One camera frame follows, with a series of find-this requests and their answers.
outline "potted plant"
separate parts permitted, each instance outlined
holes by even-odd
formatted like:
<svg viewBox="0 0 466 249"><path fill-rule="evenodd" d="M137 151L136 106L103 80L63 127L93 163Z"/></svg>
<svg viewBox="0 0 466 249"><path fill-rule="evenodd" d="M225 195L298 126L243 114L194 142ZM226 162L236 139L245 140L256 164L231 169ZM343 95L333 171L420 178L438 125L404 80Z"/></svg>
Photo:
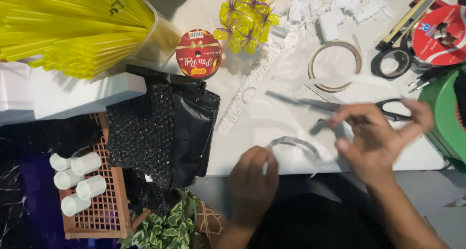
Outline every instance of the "potted plant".
<svg viewBox="0 0 466 249"><path fill-rule="evenodd" d="M177 188L181 201L166 216L150 213L126 239L119 239L121 248L136 245L139 249L197 249L201 235L194 230L199 198L188 190Z"/></svg>

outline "white cup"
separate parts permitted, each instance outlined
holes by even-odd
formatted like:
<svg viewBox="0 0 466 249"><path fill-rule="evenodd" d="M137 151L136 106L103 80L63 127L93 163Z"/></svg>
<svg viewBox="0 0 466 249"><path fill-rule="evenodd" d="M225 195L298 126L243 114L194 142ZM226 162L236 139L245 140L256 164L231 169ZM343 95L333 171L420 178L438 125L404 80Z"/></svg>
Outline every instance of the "white cup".
<svg viewBox="0 0 466 249"><path fill-rule="evenodd" d="M77 193L68 195L61 200L61 211L66 216L74 216L90 207L90 199L83 200Z"/></svg>
<svg viewBox="0 0 466 249"><path fill-rule="evenodd" d="M55 186L60 190L66 190L78 184L84 179L84 175L76 175L72 169L57 172L54 176Z"/></svg>
<svg viewBox="0 0 466 249"><path fill-rule="evenodd" d="M71 168L71 159L65 159L54 153L50 156L50 165L56 171L64 171Z"/></svg>
<svg viewBox="0 0 466 249"><path fill-rule="evenodd" d="M80 181L76 187L78 197L86 200L101 195L107 189L107 183L102 175L96 175Z"/></svg>
<svg viewBox="0 0 466 249"><path fill-rule="evenodd" d="M100 168L102 161L96 152L90 152L83 157L71 158L71 169L77 175L85 175Z"/></svg>

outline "black electrical tape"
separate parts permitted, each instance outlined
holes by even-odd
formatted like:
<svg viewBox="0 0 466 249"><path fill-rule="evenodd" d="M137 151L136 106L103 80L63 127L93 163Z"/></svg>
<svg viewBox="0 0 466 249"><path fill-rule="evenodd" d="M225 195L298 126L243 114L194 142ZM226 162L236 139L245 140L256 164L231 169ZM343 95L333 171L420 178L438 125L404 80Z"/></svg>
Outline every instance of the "black electrical tape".
<svg viewBox="0 0 466 249"><path fill-rule="evenodd" d="M398 67L391 73L384 73L382 71L381 65L382 61L388 56L393 55L395 60L398 62ZM412 64L412 55L407 49L402 48L392 48L389 50L381 51L377 54L372 62L370 63L370 69L372 73L385 78L385 79L395 79L405 74Z"/></svg>

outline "hand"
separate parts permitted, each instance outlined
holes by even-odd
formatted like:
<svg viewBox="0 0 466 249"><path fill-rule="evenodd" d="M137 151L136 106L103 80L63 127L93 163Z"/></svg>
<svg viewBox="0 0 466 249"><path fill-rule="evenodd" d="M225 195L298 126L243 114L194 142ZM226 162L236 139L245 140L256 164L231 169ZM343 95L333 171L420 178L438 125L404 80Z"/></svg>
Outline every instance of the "hand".
<svg viewBox="0 0 466 249"><path fill-rule="evenodd" d="M346 120L352 126L353 143L337 139L335 146L366 185L393 180L393 163L403 148L433 127L433 115L427 103L405 98L402 102L411 110L413 121L399 130L393 129L374 104L345 105L328 124L335 127ZM368 123L359 123L358 116L364 116Z"/></svg>
<svg viewBox="0 0 466 249"><path fill-rule="evenodd" d="M262 168L268 163L267 173ZM270 207L278 186L278 162L270 149L254 146L233 168L229 189L233 197L231 223L257 228Z"/></svg>

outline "finger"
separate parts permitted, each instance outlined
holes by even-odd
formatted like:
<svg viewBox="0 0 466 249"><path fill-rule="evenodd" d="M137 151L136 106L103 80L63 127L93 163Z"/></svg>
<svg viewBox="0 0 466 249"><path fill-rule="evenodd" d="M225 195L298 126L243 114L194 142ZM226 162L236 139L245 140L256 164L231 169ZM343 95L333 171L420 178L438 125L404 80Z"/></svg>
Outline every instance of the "finger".
<svg viewBox="0 0 466 249"><path fill-rule="evenodd" d="M263 181L263 168L265 162L272 155L270 149L262 148L253 157L249 166L248 182L253 184L260 184Z"/></svg>
<svg viewBox="0 0 466 249"><path fill-rule="evenodd" d="M402 139L400 145L405 146L411 140L432 128L434 122L431 108L427 103L406 98L403 98L401 102L411 111L413 119L412 122L397 131Z"/></svg>
<svg viewBox="0 0 466 249"><path fill-rule="evenodd" d="M343 105L329 121L329 127L335 127L352 116L365 116L373 124L387 123L381 111L372 103Z"/></svg>
<svg viewBox="0 0 466 249"><path fill-rule="evenodd" d="M349 165L354 165L361 160L361 152L347 139L337 139L335 141L335 147L338 152L346 158Z"/></svg>
<svg viewBox="0 0 466 249"><path fill-rule="evenodd" d="M272 155L268 157L267 160L268 167L267 167L267 173L265 175L265 181L267 186L270 188L277 188L278 187L278 170L279 170L279 164L275 156Z"/></svg>
<svg viewBox="0 0 466 249"><path fill-rule="evenodd" d="M259 146L253 146L245 153L243 153L243 155L240 157L240 160L238 161L238 163L236 163L230 174L230 181L237 180L242 183L247 181L249 165L251 164L254 155L261 149L263 148Z"/></svg>

